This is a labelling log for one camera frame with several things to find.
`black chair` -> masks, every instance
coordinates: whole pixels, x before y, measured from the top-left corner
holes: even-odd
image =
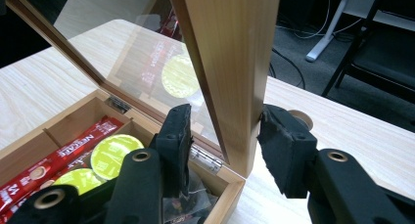
[[[349,75],[415,104],[415,32],[376,24],[378,10],[413,21],[415,0],[375,0],[323,97]]]

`light wooden table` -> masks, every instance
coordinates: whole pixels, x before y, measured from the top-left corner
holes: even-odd
[[[113,21],[71,42],[108,76],[135,25]],[[54,48],[0,69],[0,158],[23,135],[98,87]],[[318,149],[357,158],[381,186],[415,199],[415,134],[361,112],[268,78],[265,103],[306,112]],[[310,223],[306,200],[280,195],[257,147],[254,170],[229,223]]]

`chair leg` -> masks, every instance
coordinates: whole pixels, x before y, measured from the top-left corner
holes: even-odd
[[[323,94],[321,94],[322,97],[326,97],[329,91],[332,89],[333,85],[335,84],[336,80],[339,78],[339,75],[343,74],[344,76],[344,65],[339,65],[336,69],[335,73],[333,74],[332,78],[329,80],[329,83],[326,85],[326,88],[323,91]]]
[[[342,83],[343,78],[346,75],[346,70],[347,70],[347,68],[343,68],[342,69],[342,72],[340,73],[340,76],[339,76],[339,78],[338,78],[338,80],[336,82],[335,88],[339,88],[340,84]]]

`red packaging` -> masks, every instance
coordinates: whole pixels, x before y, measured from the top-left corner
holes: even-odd
[[[77,139],[57,149],[26,171],[22,172],[0,188],[0,214],[58,172],[62,171],[77,157],[92,150],[101,140],[114,133],[122,123],[115,118],[103,117]]]
[[[74,161],[68,164],[67,167],[65,167],[62,171],[58,172],[55,176],[53,176],[50,180],[47,180],[44,182],[40,187],[32,191],[31,193],[26,194],[23,196],[20,200],[18,200],[16,203],[13,203],[13,205],[5,211],[2,215],[0,215],[0,224],[7,223],[7,221],[15,214],[16,211],[18,211],[19,207],[22,206],[22,204],[30,198],[33,194],[36,192],[42,190],[43,188],[51,186],[58,178],[60,178],[62,175],[66,174],[67,172],[70,172],[72,170],[75,170],[77,168],[81,167],[90,167],[88,163],[88,159],[90,158],[93,150],[81,155],[80,157],[76,158]]]
[[[182,35],[180,33],[179,22],[173,9],[171,9],[170,14],[162,24],[160,34],[181,41]]]

